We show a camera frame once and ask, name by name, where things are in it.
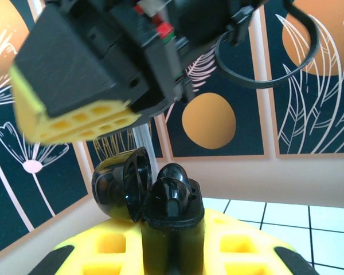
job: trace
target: white tile floor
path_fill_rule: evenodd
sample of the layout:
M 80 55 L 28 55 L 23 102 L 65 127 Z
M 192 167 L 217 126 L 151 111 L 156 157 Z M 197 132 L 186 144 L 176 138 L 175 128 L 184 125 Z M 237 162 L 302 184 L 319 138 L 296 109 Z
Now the white tile floor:
M 204 207 L 244 221 L 297 250 L 320 275 L 344 275 L 344 209 L 204 198 Z

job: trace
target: screw hole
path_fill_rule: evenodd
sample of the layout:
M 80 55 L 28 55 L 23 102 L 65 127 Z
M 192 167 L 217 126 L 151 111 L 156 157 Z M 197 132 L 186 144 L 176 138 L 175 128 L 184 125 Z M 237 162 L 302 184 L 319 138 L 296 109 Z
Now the screw hole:
M 130 89 L 135 88 L 136 86 L 138 86 L 139 84 L 139 79 L 138 78 L 134 78 L 133 80 L 131 80 L 131 82 L 129 83 L 128 87 Z

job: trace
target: yellow foam base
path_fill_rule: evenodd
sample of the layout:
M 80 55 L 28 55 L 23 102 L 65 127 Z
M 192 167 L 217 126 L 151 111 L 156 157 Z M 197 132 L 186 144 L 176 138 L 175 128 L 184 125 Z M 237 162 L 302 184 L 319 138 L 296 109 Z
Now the yellow foam base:
M 110 219 L 59 244 L 75 248 L 56 275 L 144 275 L 140 223 Z M 203 275 L 291 275 L 274 248 L 286 243 L 205 210 Z
M 17 125 L 32 143 L 70 143 L 94 140 L 136 122 L 141 115 L 133 113 L 129 101 L 98 100 L 60 117 L 50 118 L 46 107 L 20 70 L 11 66 L 11 92 Z

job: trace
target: orange circle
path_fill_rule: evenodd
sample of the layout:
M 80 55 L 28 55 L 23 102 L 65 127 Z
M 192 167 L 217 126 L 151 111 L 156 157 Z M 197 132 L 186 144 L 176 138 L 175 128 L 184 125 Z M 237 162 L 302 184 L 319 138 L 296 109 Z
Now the orange circle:
M 182 114 L 182 126 L 187 136 L 206 149 L 227 145 L 236 132 L 236 117 L 229 103 L 216 93 L 195 97 Z
M 23 44 L 29 31 L 17 9 L 9 0 L 0 0 L 0 85 L 6 75 L 15 53 Z
M 303 10 L 306 14 L 310 14 L 320 21 L 325 28 L 329 31 L 331 38 L 334 40 L 337 52 L 339 53 L 340 63 L 342 72 L 344 69 L 344 0 L 295 0 L 294 5 Z M 307 31 L 301 23 L 299 23 L 294 17 L 288 15 L 286 18 L 289 23 L 293 24 L 295 28 L 298 29 L 299 33 L 305 38 L 309 44 L 309 37 Z M 321 45 L 325 47 L 325 41 L 320 35 Z M 289 32 L 283 28 L 283 44 L 287 51 L 288 56 L 294 64 L 299 65 L 299 59 L 296 51 L 295 44 L 289 35 Z M 335 49 L 329 43 L 329 49 L 331 55 L 335 53 Z M 300 51 L 301 60 L 303 60 L 303 55 Z M 329 75 L 329 67 L 331 64 L 331 59 L 326 56 L 323 59 L 320 49 L 318 50 L 315 61 L 318 66 L 318 73 L 321 76 Z M 310 67 L 308 73 L 316 74 L 316 69 L 314 66 Z M 338 74 L 338 66 L 336 63 L 331 68 L 330 75 Z

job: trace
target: black wire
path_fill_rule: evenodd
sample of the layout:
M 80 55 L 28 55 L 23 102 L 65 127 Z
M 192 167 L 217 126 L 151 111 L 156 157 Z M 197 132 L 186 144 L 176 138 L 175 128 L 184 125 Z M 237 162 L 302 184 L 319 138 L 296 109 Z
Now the black wire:
M 288 13 L 292 15 L 294 18 L 296 18 L 304 27 L 306 27 L 309 35 L 310 35 L 310 50 L 307 53 L 306 58 L 304 61 L 297 67 L 295 70 L 290 72 L 289 74 L 279 77 L 274 80 L 269 81 L 256 81 L 251 78 L 247 78 L 245 76 L 242 76 L 232 70 L 230 70 L 222 61 L 220 57 L 220 45 L 223 41 L 226 41 L 229 37 L 231 32 L 234 30 L 230 30 L 226 33 L 224 33 L 216 43 L 215 48 L 215 59 L 217 63 L 217 67 L 222 71 L 225 77 L 233 81 L 234 83 L 237 83 L 238 85 L 241 85 L 246 88 L 250 89 L 265 89 L 265 88 L 272 88 L 274 86 L 277 86 L 282 81 L 287 80 L 291 76 L 297 74 L 301 69 L 303 69 L 316 55 L 316 52 L 319 48 L 319 31 L 315 24 L 315 22 L 304 12 L 299 10 L 297 7 L 295 7 L 291 0 L 283 0 L 284 7 L 287 9 Z

